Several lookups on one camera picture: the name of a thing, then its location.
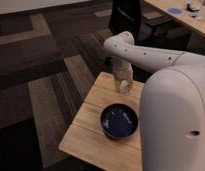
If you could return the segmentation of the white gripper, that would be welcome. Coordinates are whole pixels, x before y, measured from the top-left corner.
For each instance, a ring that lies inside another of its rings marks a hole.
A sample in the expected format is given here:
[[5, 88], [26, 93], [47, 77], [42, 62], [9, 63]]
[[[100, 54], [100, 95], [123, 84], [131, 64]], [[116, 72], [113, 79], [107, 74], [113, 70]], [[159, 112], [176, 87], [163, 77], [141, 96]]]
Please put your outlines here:
[[128, 91], [132, 90], [133, 70], [129, 62], [125, 60], [115, 60], [113, 62], [113, 75], [116, 78], [114, 79], [116, 92], [120, 93], [120, 80], [127, 80]]

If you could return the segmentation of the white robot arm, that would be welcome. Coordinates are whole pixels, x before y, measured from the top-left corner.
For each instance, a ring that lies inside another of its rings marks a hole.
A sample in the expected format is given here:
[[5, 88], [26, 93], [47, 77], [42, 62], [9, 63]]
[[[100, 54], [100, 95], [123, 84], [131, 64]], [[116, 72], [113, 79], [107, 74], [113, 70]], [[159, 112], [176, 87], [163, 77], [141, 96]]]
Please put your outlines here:
[[107, 38], [112, 56], [151, 73], [139, 106], [143, 171], [205, 171], [205, 56]]

